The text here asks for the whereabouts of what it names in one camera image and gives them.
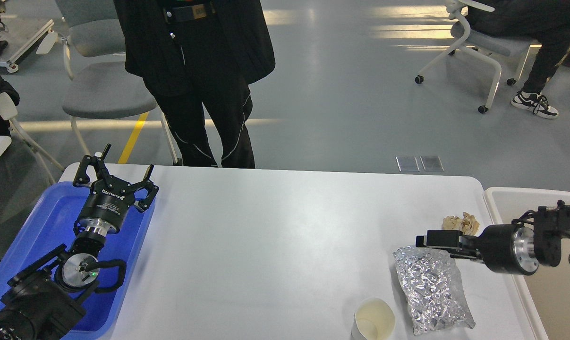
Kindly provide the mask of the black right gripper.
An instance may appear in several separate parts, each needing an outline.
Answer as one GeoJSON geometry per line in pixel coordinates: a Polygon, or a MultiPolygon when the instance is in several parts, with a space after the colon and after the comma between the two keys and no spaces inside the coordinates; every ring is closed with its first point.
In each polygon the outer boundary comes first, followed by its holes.
{"type": "Polygon", "coordinates": [[[539,269],[534,236],[531,228],[514,224],[488,226],[477,237],[434,229],[416,236],[415,245],[448,250],[451,258],[485,264],[497,273],[529,276],[539,269]]]}

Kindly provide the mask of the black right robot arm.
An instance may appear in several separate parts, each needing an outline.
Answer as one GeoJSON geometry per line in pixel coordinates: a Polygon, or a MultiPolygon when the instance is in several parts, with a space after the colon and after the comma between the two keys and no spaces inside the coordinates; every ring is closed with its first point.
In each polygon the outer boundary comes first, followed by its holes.
{"type": "Polygon", "coordinates": [[[556,207],[526,211],[509,224],[488,226],[478,236],[428,230],[416,237],[415,245],[445,250],[453,258],[485,264],[493,272],[529,276],[541,265],[560,264],[563,239],[570,239],[570,205],[559,200],[556,207]]]}

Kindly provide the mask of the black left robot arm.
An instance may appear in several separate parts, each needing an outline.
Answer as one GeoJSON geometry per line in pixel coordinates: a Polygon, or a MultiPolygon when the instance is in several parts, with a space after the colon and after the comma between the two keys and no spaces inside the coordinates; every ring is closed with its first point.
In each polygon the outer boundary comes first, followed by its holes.
{"type": "Polygon", "coordinates": [[[2,258],[0,340],[88,340],[112,323],[159,189],[153,165],[137,183],[110,174],[109,150],[43,193],[2,258]]]}

